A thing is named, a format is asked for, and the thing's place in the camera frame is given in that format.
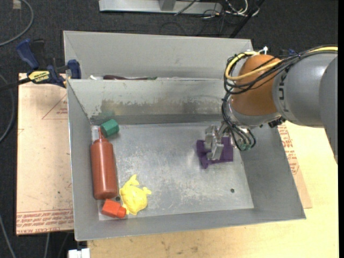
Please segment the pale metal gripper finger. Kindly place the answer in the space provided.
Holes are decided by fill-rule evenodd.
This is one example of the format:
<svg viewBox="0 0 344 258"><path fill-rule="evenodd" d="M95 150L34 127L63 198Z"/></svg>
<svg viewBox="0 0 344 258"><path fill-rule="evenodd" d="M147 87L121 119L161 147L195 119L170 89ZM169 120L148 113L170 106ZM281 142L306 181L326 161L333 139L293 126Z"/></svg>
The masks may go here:
<svg viewBox="0 0 344 258"><path fill-rule="evenodd" d="M204 147L206 150L211 150L217 143L216 137L216 127L214 125L210 125L205 130L205 142Z"/></svg>
<svg viewBox="0 0 344 258"><path fill-rule="evenodd" d="M221 154L223 152L224 145L223 144L214 144L212 145L210 151L207 153L207 159L214 161L219 160L221 157Z"/></svg>

